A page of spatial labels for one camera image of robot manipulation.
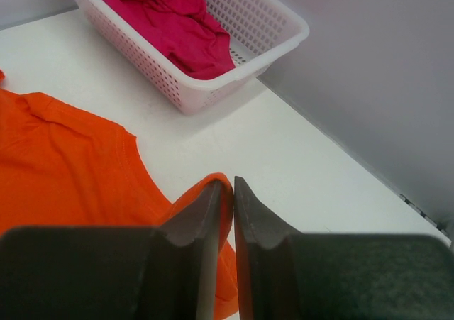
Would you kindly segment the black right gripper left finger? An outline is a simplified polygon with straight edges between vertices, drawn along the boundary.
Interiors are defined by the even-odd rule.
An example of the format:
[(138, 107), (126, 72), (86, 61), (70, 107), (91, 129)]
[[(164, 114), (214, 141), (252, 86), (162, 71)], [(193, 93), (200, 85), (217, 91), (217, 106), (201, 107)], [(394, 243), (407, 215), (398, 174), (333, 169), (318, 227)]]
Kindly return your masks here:
[(221, 229), (221, 183), (160, 228), (155, 244), (155, 318), (212, 319)]

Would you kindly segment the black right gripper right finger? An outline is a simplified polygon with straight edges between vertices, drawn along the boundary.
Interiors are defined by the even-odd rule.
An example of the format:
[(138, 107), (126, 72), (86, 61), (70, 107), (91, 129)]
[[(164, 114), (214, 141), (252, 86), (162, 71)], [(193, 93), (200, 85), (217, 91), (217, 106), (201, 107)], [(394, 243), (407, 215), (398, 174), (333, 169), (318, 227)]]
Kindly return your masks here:
[(234, 229), (241, 319), (300, 319), (291, 235), (298, 230), (234, 179)]

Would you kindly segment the orange t-shirt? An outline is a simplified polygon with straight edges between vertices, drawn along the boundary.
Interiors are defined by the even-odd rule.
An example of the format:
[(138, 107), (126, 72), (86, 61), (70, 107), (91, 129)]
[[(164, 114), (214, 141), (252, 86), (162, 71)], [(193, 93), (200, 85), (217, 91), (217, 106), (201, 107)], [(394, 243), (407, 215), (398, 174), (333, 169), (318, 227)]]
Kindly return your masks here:
[(236, 254), (227, 240), (233, 188), (220, 172), (169, 201), (123, 126), (42, 92), (1, 90), (1, 230), (28, 225), (158, 226), (219, 181), (216, 319), (238, 311)]

